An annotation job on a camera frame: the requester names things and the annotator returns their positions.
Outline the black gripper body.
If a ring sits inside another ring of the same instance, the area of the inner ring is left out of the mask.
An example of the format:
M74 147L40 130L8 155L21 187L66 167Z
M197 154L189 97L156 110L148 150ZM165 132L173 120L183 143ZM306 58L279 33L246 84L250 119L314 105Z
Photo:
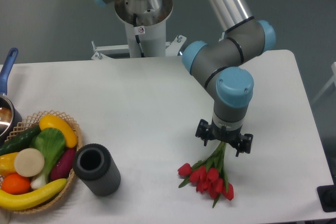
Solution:
M215 123L211 124L210 128L210 140L219 140L221 142L228 143L232 147L238 147L241 144L241 131L242 126L240 126L236 130L226 130L226 128L223 126L222 128L219 128L215 125Z

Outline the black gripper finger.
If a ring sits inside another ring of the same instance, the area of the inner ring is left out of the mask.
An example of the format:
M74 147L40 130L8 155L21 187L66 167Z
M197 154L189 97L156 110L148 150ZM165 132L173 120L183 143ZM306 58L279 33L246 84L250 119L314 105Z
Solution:
M203 141L203 146L207 146L208 141L212 140L211 125L204 119L200 119L195 136Z
M233 142L233 147L236 149L235 156L238 157L240 153L250 154L251 145L253 142L254 136L252 134L244 134L241 133L236 137Z

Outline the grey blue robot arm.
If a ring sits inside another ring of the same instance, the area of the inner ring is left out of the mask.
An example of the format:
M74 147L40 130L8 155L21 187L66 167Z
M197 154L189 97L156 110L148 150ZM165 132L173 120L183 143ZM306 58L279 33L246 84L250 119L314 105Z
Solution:
M132 58L164 57L166 20L172 13L172 0L94 0L98 5L114 3L124 23L128 52ZM245 0L209 0L223 28L215 45L195 41L182 51L186 70L213 98L211 122L201 120L196 136L204 143L219 140L238 154L250 153L253 136L241 128L253 97L254 80L241 65L273 49L276 35L264 20L256 20Z

